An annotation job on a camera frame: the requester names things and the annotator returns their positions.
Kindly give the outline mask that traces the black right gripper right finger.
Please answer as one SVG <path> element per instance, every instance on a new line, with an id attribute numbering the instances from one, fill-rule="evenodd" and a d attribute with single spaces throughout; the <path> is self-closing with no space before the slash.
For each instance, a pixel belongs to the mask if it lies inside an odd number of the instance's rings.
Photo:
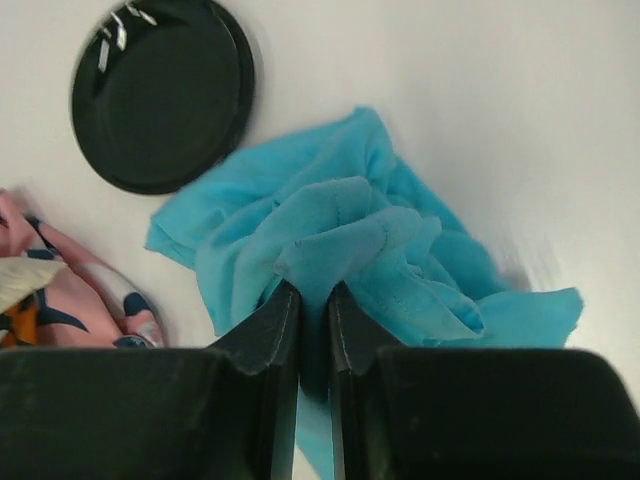
<path id="1" fill-rule="evenodd" d="M 410 348 L 345 284 L 327 307 L 339 479 L 635 479 L 639 419 L 580 350 Z"/>

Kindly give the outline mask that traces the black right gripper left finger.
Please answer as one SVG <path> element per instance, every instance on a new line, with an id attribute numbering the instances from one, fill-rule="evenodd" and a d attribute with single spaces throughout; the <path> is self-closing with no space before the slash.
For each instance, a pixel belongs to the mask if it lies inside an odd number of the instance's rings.
<path id="1" fill-rule="evenodd" d="M 5 479 L 288 479 L 301 299 L 288 283 L 201 349 L 1 356 Z"/>

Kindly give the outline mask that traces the teal cloth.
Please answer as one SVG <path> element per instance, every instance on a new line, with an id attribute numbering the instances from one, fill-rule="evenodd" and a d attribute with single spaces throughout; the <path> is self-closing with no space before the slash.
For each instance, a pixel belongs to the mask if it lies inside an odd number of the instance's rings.
<path id="1" fill-rule="evenodd" d="M 559 348 L 583 309 L 573 288 L 507 280 L 365 107 L 234 153 L 152 216 L 146 246 L 194 271 L 221 335 L 281 281 L 299 291 L 296 443 L 322 479 L 334 463 L 321 322 L 337 284 L 411 347 Z"/>

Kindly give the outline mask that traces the cream cloth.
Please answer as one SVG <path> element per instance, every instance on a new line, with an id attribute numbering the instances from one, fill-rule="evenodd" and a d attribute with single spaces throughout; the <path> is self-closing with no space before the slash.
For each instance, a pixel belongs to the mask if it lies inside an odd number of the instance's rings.
<path id="1" fill-rule="evenodd" d="M 48 286 L 66 268 L 64 262 L 27 257 L 1 259 L 1 312 L 5 312 L 34 292 Z"/>

